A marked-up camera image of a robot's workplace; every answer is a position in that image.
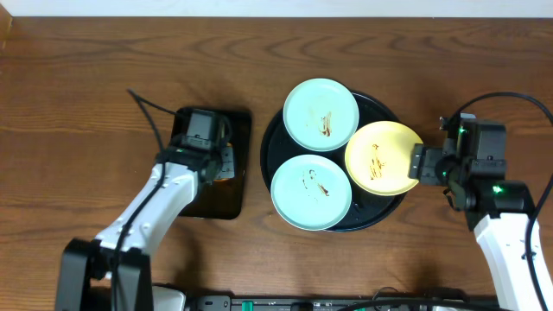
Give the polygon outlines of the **yellow plate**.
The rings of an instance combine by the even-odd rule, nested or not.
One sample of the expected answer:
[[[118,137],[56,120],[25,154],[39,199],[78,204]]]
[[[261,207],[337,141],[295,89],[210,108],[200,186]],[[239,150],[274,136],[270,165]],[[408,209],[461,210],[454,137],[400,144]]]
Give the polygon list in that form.
[[[371,194],[395,196],[418,184],[409,177],[411,155],[423,140],[411,128],[378,121],[357,130],[346,146],[346,170],[359,187]]]

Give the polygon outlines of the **green and yellow sponge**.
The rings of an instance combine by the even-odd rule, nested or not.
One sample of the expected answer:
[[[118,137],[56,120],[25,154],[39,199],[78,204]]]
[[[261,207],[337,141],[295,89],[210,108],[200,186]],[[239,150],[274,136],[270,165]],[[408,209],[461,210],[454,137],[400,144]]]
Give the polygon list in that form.
[[[215,181],[227,181],[235,176],[235,163],[233,147],[228,143],[221,150],[221,168],[215,177]]]

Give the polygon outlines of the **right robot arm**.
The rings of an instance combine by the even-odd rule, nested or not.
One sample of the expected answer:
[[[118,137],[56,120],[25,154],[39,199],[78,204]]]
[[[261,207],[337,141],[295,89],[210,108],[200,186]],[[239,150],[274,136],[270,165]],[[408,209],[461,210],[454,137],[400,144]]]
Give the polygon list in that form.
[[[448,204],[465,214],[501,308],[550,310],[552,280],[537,223],[541,205],[524,182],[505,178],[505,126],[464,118],[447,131],[441,147],[415,145],[410,178],[443,187]]]

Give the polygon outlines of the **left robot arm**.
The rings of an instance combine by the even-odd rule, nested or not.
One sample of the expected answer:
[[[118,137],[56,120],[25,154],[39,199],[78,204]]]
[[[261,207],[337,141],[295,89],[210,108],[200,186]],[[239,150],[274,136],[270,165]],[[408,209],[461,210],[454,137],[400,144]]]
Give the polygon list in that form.
[[[95,239],[71,240],[61,256],[57,310],[183,310],[186,296],[156,286],[150,259],[179,213],[204,181],[234,176],[233,150],[225,143],[209,162],[192,150],[168,148],[137,197]]]

